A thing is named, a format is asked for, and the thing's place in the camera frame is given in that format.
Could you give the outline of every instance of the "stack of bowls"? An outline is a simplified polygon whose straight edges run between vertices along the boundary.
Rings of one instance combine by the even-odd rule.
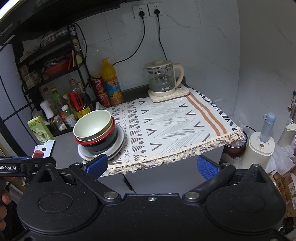
[[[83,116],[74,126],[77,143],[95,154],[107,151],[116,141],[115,120],[107,110],[95,110]]]

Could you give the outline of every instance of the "power outlet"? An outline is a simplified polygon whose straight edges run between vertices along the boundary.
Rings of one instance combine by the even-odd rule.
[[[155,9],[158,9],[160,11],[159,16],[164,15],[164,13],[163,13],[163,4],[162,3],[148,4],[148,8],[149,8],[150,16],[156,16],[156,14],[154,13]]]
[[[149,11],[148,11],[148,6],[147,5],[139,5],[139,6],[134,6],[133,7],[133,15],[135,19],[141,18],[139,16],[139,13],[143,11],[145,13],[144,18],[150,17]]]

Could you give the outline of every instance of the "glass kettle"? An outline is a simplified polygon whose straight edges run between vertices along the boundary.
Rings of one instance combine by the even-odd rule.
[[[184,68],[180,64],[173,64],[171,60],[157,60],[145,64],[149,76],[151,94],[158,97],[168,96],[175,92],[184,77]],[[175,69],[179,69],[180,76],[176,82]]]

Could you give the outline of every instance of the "green box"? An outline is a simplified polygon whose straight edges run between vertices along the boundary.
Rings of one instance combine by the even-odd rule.
[[[41,116],[28,121],[28,126],[42,145],[48,140],[54,139]]]

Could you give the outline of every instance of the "patterned tablecloth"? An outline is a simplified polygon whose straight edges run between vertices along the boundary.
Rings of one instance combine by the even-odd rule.
[[[107,110],[125,138],[104,176],[179,161],[243,136],[222,110],[194,89],[178,99],[153,103],[141,98]]]

